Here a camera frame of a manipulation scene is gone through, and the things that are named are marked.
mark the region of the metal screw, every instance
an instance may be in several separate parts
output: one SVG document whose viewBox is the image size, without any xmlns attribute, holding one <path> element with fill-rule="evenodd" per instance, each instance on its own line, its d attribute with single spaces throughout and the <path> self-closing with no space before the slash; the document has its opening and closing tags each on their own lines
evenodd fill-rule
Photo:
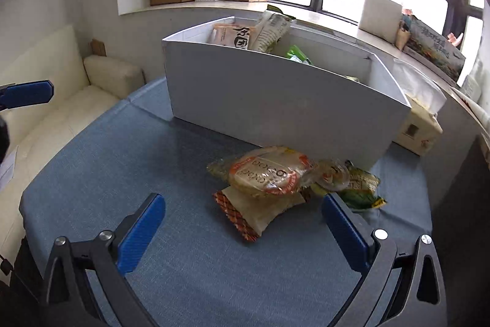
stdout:
<svg viewBox="0 0 490 327">
<path fill-rule="evenodd" d="M 107 240 L 110 240 L 112 238 L 112 231 L 110 230 L 104 230 L 104 231 L 101 231 L 99 233 L 99 238 L 102 240 L 102 241 L 107 241 Z"/>
<path fill-rule="evenodd" d="M 422 240 L 422 243 L 424 243 L 424 244 L 432 243 L 432 237 L 429 236 L 428 234 L 422 234 L 422 237 L 420 239 Z"/>
<path fill-rule="evenodd" d="M 66 237 L 65 236 L 59 236 L 56 240 L 55 240 L 55 245 L 58 245 L 58 246 L 62 246 L 66 243 Z"/>
<path fill-rule="evenodd" d="M 374 236 L 379 240 L 386 240 L 388 238 L 388 233 L 383 229 L 377 229 L 374 231 Z"/>
</svg>

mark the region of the sofa cushion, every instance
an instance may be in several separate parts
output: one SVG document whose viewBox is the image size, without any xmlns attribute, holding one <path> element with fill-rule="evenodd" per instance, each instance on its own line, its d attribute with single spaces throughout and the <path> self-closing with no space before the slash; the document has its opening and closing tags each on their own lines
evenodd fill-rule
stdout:
<svg viewBox="0 0 490 327">
<path fill-rule="evenodd" d="M 10 130 L 10 150 L 45 116 L 89 85 L 72 26 L 66 26 L 28 49 L 2 69 L 0 85 L 49 79 L 55 95 L 47 104 L 1 111 Z"/>
<path fill-rule="evenodd" d="M 123 60 L 92 55 L 83 60 L 91 85 L 124 99 L 145 84 L 141 68 Z"/>
<path fill-rule="evenodd" d="M 118 100 L 96 86 L 87 86 L 49 113 L 20 142 L 14 177 L 0 192 L 0 254 L 11 262 L 24 236 L 19 213 L 22 192 L 65 144 Z"/>
</svg>

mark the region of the blue tablecloth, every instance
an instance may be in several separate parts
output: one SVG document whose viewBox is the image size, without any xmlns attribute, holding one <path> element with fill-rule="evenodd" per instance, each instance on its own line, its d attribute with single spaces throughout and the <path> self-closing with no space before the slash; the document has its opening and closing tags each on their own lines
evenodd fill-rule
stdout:
<svg viewBox="0 0 490 327">
<path fill-rule="evenodd" d="M 20 210 L 39 270 L 56 237 L 92 239 L 159 192 L 167 216 L 126 277 L 161 326 L 328 324 L 360 275 L 322 222 L 319 200 L 288 210 L 255 243 L 244 242 L 211 196 L 227 185 L 206 165 L 254 146 L 178 120 L 171 110 L 165 79 L 152 82 L 94 121 L 36 176 Z M 388 205 L 366 215 L 370 224 L 413 242 L 430 233 L 418 156 L 393 144 L 372 171 Z M 100 297 L 100 288 L 94 291 Z M 106 303 L 102 310 L 117 323 Z"/>
</svg>

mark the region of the clear plastic bag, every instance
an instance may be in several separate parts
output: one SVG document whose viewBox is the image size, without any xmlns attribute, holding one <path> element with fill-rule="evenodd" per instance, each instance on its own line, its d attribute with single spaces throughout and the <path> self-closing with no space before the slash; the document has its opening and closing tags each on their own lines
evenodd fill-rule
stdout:
<svg viewBox="0 0 490 327">
<path fill-rule="evenodd" d="M 446 102 L 446 96 L 437 84 L 410 64 L 394 59 L 393 78 L 405 94 L 418 102 L 430 114 L 437 114 Z"/>
<path fill-rule="evenodd" d="M 322 175 L 317 183 L 325 190 L 338 192 L 349 185 L 349 170 L 339 160 L 320 160 L 318 165 Z"/>
<path fill-rule="evenodd" d="M 283 146 L 260 148 L 239 158 L 221 159 L 208 165 L 208 171 L 254 197 L 295 194 L 311 185 L 320 174 L 317 163 Z"/>
</svg>

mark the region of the white cardboard divider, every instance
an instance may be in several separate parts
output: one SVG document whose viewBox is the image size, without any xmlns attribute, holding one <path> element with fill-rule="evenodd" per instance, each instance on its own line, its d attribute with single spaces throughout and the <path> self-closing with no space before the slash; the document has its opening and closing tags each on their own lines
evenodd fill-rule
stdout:
<svg viewBox="0 0 490 327">
<path fill-rule="evenodd" d="M 311 158 L 349 159 L 370 169 L 410 112 L 378 57 L 298 26 L 275 53 L 296 44 L 317 67 L 206 43 L 215 23 L 234 21 L 212 21 L 163 39 L 173 114 L 258 146 L 282 144 Z"/>
</svg>

